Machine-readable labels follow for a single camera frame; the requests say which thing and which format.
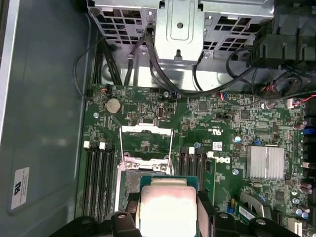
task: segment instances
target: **gray metal panel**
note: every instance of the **gray metal panel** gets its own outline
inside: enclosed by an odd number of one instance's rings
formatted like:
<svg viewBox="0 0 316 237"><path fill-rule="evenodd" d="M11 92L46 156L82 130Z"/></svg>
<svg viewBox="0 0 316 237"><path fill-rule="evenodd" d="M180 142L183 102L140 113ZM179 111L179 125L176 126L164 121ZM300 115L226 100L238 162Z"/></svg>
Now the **gray metal panel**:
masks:
<svg viewBox="0 0 316 237"><path fill-rule="evenodd" d="M88 35L71 1L20 2L0 146L0 236L45 237L74 218L82 101L72 66ZM11 210L14 172L24 167L26 203Z"/></svg>

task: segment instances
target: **aluminum heatsink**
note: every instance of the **aluminum heatsink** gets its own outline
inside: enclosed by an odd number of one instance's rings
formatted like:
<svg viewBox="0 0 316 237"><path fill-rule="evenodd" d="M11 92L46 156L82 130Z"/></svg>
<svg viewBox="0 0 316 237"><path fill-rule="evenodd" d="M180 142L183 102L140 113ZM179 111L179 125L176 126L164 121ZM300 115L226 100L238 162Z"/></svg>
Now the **aluminum heatsink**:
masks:
<svg viewBox="0 0 316 237"><path fill-rule="evenodd" d="M284 148L257 147L247 148L248 178L284 179Z"/></svg>

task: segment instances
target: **capacitor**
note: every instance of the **capacitor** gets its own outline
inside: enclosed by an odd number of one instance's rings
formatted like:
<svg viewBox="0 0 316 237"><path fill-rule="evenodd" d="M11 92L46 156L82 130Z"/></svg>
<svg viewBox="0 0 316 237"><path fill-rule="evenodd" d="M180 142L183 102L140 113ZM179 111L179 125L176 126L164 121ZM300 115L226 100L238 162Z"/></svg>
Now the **capacitor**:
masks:
<svg viewBox="0 0 316 237"><path fill-rule="evenodd" d="M301 182L300 183L301 187L307 188L307 189L311 189L313 186L309 183L306 182Z"/></svg>
<svg viewBox="0 0 316 237"><path fill-rule="evenodd" d="M163 96L164 96L164 98L169 98L169 91L165 91L165 92L163 93Z"/></svg>
<svg viewBox="0 0 316 237"><path fill-rule="evenodd" d="M305 219L305 220L307 220L307 219L308 219L308 213L303 212L303 213L302 213L302 218Z"/></svg>
<svg viewBox="0 0 316 237"><path fill-rule="evenodd" d="M299 205L298 207L300 209L302 209L302 211L304 211L306 213L310 213L311 212L311 210L308 207L304 206L304 205Z"/></svg>
<svg viewBox="0 0 316 237"><path fill-rule="evenodd" d="M304 188L304 187L301 187L301 191L306 193L306 194L312 194L313 193L312 189L307 189L307 188Z"/></svg>
<svg viewBox="0 0 316 237"><path fill-rule="evenodd" d="M304 125L302 125L301 123L296 123L293 126L294 130L303 130L304 129Z"/></svg>
<svg viewBox="0 0 316 237"><path fill-rule="evenodd" d="M297 123L301 123L304 126L307 125L307 121L306 120L299 120L299 121L297 121Z"/></svg>
<svg viewBox="0 0 316 237"><path fill-rule="evenodd" d="M293 207L292 212L298 216L301 216L303 214L303 211L297 207Z"/></svg>
<svg viewBox="0 0 316 237"><path fill-rule="evenodd" d="M195 148L200 148L200 147L201 147L201 143L195 142L195 143L194 143L194 147L195 147Z"/></svg>
<svg viewBox="0 0 316 237"><path fill-rule="evenodd" d="M316 233L313 232L313 231L308 231L308 232L307 232L307 236L308 236L308 237L316 237Z"/></svg>
<svg viewBox="0 0 316 237"><path fill-rule="evenodd" d="M241 142L241 137L239 137L239 136L234 137L233 138L233 142L240 143Z"/></svg>
<svg viewBox="0 0 316 237"><path fill-rule="evenodd" d="M275 107L276 107L276 103L275 103L275 102L268 102L268 103L266 104L266 108L267 108L268 110L274 109Z"/></svg>
<svg viewBox="0 0 316 237"><path fill-rule="evenodd" d="M298 205L298 204L300 204L300 200L298 199L298 198L293 198L292 199L292 203L294 203L295 205Z"/></svg>

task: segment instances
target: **integrated circuit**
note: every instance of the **integrated circuit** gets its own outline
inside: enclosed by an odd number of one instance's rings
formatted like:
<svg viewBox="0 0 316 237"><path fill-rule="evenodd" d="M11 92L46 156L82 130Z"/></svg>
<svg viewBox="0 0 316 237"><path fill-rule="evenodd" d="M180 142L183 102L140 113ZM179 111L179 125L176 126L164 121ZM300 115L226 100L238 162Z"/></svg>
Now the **integrated circuit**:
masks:
<svg viewBox="0 0 316 237"><path fill-rule="evenodd" d="M207 102L206 101L200 101L198 104L198 110L199 111L207 111Z"/></svg>
<svg viewBox="0 0 316 237"><path fill-rule="evenodd" d="M241 119L249 119L250 117L250 111L249 110L242 110L240 112L240 118Z"/></svg>
<svg viewBox="0 0 316 237"><path fill-rule="evenodd" d="M277 201L284 201L285 200L285 193L283 191L276 191L276 200Z"/></svg>

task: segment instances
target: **electrolytic capacitor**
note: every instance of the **electrolytic capacitor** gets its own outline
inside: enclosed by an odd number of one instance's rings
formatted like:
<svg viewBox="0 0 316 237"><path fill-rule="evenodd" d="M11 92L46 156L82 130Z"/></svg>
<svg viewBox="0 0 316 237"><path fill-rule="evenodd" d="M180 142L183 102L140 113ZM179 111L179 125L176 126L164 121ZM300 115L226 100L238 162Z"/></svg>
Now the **electrolytic capacitor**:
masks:
<svg viewBox="0 0 316 237"><path fill-rule="evenodd" d="M308 213L303 212L303 213L302 213L302 218L305 219L305 220L307 220L307 219L308 219Z"/></svg>
<svg viewBox="0 0 316 237"><path fill-rule="evenodd" d="M300 200L298 198L293 198L292 203L294 203L295 205L298 205L300 204Z"/></svg>
<svg viewBox="0 0 316 237"><path fill-rule="evenodd" d="M304 187L301 187L301 191L306 193L306 194L312 194L313 193L312 189L307 189L307 188L304 188Z"/></svg>
<svg viewBox="0 0 316 237"><path fill-rule="evenodd" d="M308 236L308 237L316 237L316 233L313 232L313 231L308 231L308 232L307 232L307 236Z"/></svg>
<svg viewBox="0 0 316 237"><path fill-rule="evenodd" d="M302 129L304 129L304 125L302 125L301 123L296 123L296 124L294 124L293 129L294 130L302 130Z"/></svg>
<svg viewBox="0 0 316 237"><path fill-rule="evenodd" d="M311 212L311 210L308 207L304 206L304 205L299 205L298 207L300 209L302 209L302 211L304 211L306 213L310 213Z"/></svg>
<svg viewBox="0 0 316 237"><path fill-rule="evenodd" d="M301 216L303 214L303 211L297 207L293 207L292 212L298 216Z"/></svg>
<svg viewBox="0 0 316 237"><path fill-rule="evenodd" d="M239 136L234 137L233 138L233 142L240 143L241 142L241 137L239 137Z"/></svg>
<svg viewBox="0 0 316 237"><path fill-rule="evenodd" d="M302 187L307 188L307 189L311 189L313 186L309 183L306 182L301 182L300 183Z"/></svg>

